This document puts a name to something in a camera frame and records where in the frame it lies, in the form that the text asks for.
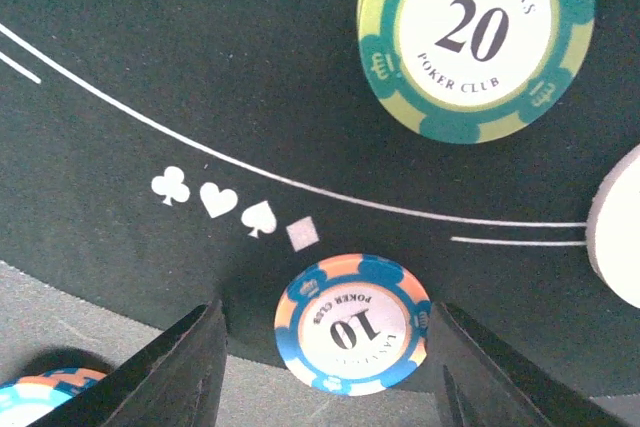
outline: number 20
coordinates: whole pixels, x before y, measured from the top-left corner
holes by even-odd
[[[464,29],[469,24],[469,22],[473,20],[473,17],[476,15],[476,3],[473,0],[454,0],[453,2],[451,2],[451,5],[454,4],[460,4],[462,6],[462,8],[464,9],[464,17],[462,18],[462,21],[458,24],[458,26],[443,38],[441,38],[439,41],[437,41],[436,45],[452,52],[460,53],[462,47],[464,47],[464,44],[466,44],[466,41],[456,42],[455,40],[451,40],[450,37],[453,34]],[[493,41],[489,46],[489,50],[484,57],[480,58],[478,57],[478,50],[480,49],[480,45],[482,44],[485,34],[487,33],[489,22],[491,22],[493,14],[497,12],[500,13],[500,24],[498,25],[498,29],[493,36]],[[498,7],[488,10],[480,18],[480,21],[478,22],[478,25],[476,26],[476,29],[473,31],[473,35],[471,36],[471,54],[473,55],[473,58],[478,62],[486,62],[493,59],[502,47],[502,44],[504,44],[508,30],[509,16],[507,15],[507,13],[503,9],[500,9]]]

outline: white line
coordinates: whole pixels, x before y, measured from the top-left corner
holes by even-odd
[[[520,245],[525,247],[584,247],[587,245],[584,241],[567,241],[567,242],[547,242],[547,241],[530,241],[530,240],[496,240],[496,239],[474,239],[472,237],[451,237],[452,242],[466,242],[468,244],[487,244],[487,245]]]
[[[20,47],[22,47],[23,49],[27,50],[28,52],[30,52],[31,54],[33,54],[34,56],[36,56],[38,59],[40,59],[42,62],[44,62],[45,64],[47,64],[49,67],[51,67],[52,69],[54,69],[55,71],[57,71],[58,73],[64,75],[66,78],[68,78],[69,80],[71,80],[72,82],[75,82],[76,84],[78,84],[80,87],[82,87],[83,89],[85,89],[86,91],[92,93],[93,95],[95,95],[96,97],[104,100],[105,102],[111,104],[113,107],[121,110],[122,112],[130,115],[131,117],[133,117],[134,119],[139,120],[140,122],[147,124],[149,127],[156,129],[159,132],[162,132],[163,134],[166,134],[170,137],[173,137],[174,139],[182,142],[183,144],[186,144],[190,147],[193,147],[194,149],[200,150],[202,152],[205,152],[209,155],[212,155],[214,157],[217,157],[220,160],[223,160],[225,162],[228,162],[230,164],[236,165],[242,169],[248,170],[250,172],[253,172],[255,174],[261,175],[263,177],[267,177],[269,179],[272,180],[276,180],[278,182],[281,182],[283,184],[287,184],[290,185],[291,187],[296,187],[298,189],[302,189],[302,190],[306,190],[308,192],[313,192],[315,194],[319,194],[319,195],[323,195],[325,197],[330,197],[336,200],[341,200],[343,202],[349,202],[351,204],[356,204],[356,205],[360,205],[362,207],[369,207],[372,209],[377,209],[377,210],[383,210],[386,212],[392,212],[394,214],[401,214],[401,215],[408,215],[408,216],[412,216],[412,217],[421,217],[424,219],[432,219],[432,220],[441,220],[444,222],[458,222],[458,223],[462,223],[462,224],[476,224],[476,225],[492,225],[492,226],[500,226],[500,227],[530,227],[530,228],[554,228],[554,229],[558,229],[558,228],[583,228],[586,226],[586,224],[584,222],[516,222],[516,221],[510,221],[510,220],[489,220],[489,219],[473,219],[473,218],[467,218],[467,217],[456,217],[456,216],[451,216],[451,215],[442,215],[442,214],[434,214],[431,212],[423,212],[423,211],[419,211],[419,210],[412,210],[412,209],[405,209],[402,207],[395,207],[392,205],[386,205],[386,204],[380,204],[377,202],[371,202],[369,200],[364,200],[364,199],[358,199],[356,197],[350,197],[348,195],[343,195],[343,194],[338,194],[336,192],[332,192],[330,190],[325,190],[325,189],[321,189],[319,187],[314,187],[313,185],[309,185],[309,184],[305,184],[302,182],[298,182],[297,180],[292,180],[292,179],[288,179],[286,177],[282,177],[280,175],[271,173],[271,172],[267,172],[266,170],[262,170],[258,167],[254,167],[253,165],[250,164],[246,164],[240,160],[234,159],[233,157],[229,157],[228,155],[225,155],[223,153],[217,152],[205,145],[202,145],[198,142],[196,142],[195,140],[191,140],[188,137],[185,137],[182,134],[179,134],[171,129],[169,129],[168,127],[165,127],[162,124],[157,123],[156,121],[145,117],[144,115],[142,115],[139,112],[136,112],[135,110],[133,110],[131,107],[128,107],[126,105],[124,105],[123,103],[119,102],[118,100],[110,97],[109,95],[105,94],[104,92],[98,90],[97,88],[95,88],[94,86],[92,86],[91,84],[89,84],[88,82],[82,80],[80,77],[78,77],[77,75],[75,75],[74,73],[68,71],[67,69],[65,69],[64,67],[62,67],[60,64],[56,63],[55,61],[51,60],[49,57],[47,57],[46,55],[44,55],[42,52],[40,52],[38,49],[36,49],[35,47],[33,47],[32,45],[30,45],[29,43],[27,43],[26,41],[22,40],[20,37],[18,37],[16,34],[14,34],[11,30],[9,30],[8,28],[6,28],[4,25],[0,24],[0,33],[3,33],[4,35],[6,35],[9,39],[13,40],[16,44],[18,44]]]
[[[27,79],[33,80],[36,84],[39,84],[42,82],[37,75],[35,75],[32,72],[29,72],[27,69],[22,67],[19,63],[17,63],[15,60],[7,57],[2,52],[0,52],[0,60],[2,60],[9,67],[13,67],[14,69],[16,69],[18,72],[24,75]]]

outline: heart symbol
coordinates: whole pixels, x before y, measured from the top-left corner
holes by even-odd
[[[212,219],[230,212],[238,205],[238,194],[231,189],[221,192],[218,186],[211,182],[200,187],[200,199]]]

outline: poker table mat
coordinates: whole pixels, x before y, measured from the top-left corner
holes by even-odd
[[[639,311],[583,245],[640,140],[638,0],[596,0],[561,101],[480,145],[380,106],[356,1],[2,0],[0,52],[23,69],[0,64],[2,258],[160,329],[220,292],[230,352],[284,367],[287,284],[377,254],[569,386],[640,391]],[[428,390],[424,374],[400,387]]]

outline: green poker chip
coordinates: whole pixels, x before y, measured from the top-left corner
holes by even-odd
[[[576,77],[595,0],[359,0],[371,88],[399,122],[475,144],[517,132]]]

